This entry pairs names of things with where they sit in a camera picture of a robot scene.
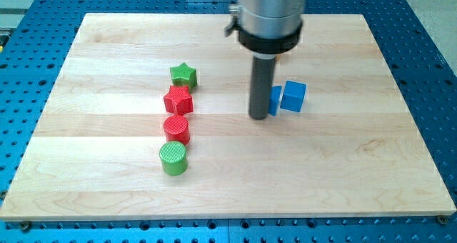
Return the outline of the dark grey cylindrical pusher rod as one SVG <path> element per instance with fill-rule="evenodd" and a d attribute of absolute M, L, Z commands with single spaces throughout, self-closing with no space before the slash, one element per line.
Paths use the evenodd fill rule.
<path fill-rule="evenodd" d="M 275 66 L 275 56 L 253 56 L 248 106 L 248 114 L 252 119 L 263 120 L 268 116 Z"/>

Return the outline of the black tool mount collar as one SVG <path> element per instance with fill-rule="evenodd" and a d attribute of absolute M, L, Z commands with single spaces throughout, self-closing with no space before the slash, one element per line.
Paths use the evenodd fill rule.
<path fill-rule="evenodd" d="M 299 42 L 303 21 L 300 20 L 297 29 L 288 36 L 278 39 L 265 39 L 248 33 L 242 27 L 240 22 L 237 22 L 238 41 L 239 43 L 258 54 L 282 54 L 292 50 Z"/>

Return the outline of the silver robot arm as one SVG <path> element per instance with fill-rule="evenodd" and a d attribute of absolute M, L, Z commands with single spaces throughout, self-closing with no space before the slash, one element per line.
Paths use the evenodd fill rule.
<path fill-rule="evenodd" d="M 224 36 L 238 32 L 238 42 L 252 52 L 248 115 L 268 116 L 276 57 L 299 42 L 306 0 L 237 0 Z"/>

